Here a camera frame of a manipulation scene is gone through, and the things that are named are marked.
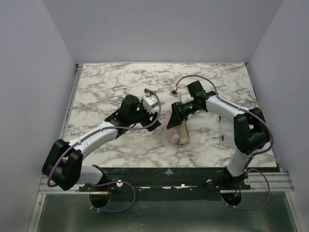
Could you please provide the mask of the beige umbrella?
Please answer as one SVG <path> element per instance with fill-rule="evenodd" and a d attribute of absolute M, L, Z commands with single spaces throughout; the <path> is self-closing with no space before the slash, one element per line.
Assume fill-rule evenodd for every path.
<path fill-rule="evenodd" d="M 179 140 L 177 142 L 178 145 L 187 145 L 189 144 L 189 133 L 186 121 L 184 120 L 181 125 L 177 127 Z"/>

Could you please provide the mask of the pink umbrella case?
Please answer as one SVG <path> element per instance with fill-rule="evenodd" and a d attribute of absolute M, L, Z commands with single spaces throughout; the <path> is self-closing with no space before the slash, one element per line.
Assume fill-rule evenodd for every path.
<path fill-rule="evenodd" d="M 167 128 L 167 125 L 168 125 L 169 120 L 171 118 L 171 114 L 172 114 L 171 111 L 167 110 L 166 115 L 165 115 L 166 128 Z M 174 127 L 174 128 L 171 128 L 171 129 L 167 129 L 167 131 L 168 131 L 168 134 L 169 134 L 170 142 L 173 143 L 173 144 L 177 144 L 178 141 L 179 141 L 178 128 Z"/>

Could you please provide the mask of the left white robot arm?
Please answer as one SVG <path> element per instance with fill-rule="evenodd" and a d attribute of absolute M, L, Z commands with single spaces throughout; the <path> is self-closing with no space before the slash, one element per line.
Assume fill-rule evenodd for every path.
<path fill-rule="evenodd" d="M 127 95 L 120 108 L 92 131 L 71 141 L 55 141 L 42 167 L 48 187 L 69 190 L 76 184 L 103 183 L 106 172 L 96 165 L 83 166 L 84 159 L 127 131 L 153 131 L 159 127 L 161 112 L 153 112 L 153 109 L 160 105 L 161 102 L 154 92 L 148 93 L 142 100 Z"/>

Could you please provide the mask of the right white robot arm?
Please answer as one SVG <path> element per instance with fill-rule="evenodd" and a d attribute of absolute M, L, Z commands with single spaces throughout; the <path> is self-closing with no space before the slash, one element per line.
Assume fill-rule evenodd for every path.
<path fill-rule="evenodd" d="M 245 169 L 255 155 L 254 152 L 262 149 L 271 140 L 264 115 L 259 108 L 241 108 L 220 98 L 215 91 L 206 92 L 199 81 L 190 83 L 187 89 L 193 99 L 171 105 L 167 129 L 180 126 L 189 115 L 200 110 L 215 113 L 232 123 L 237 149 L 225 167 L 223 176 L 224 183 L 229 185 L 245 174 Z"/>

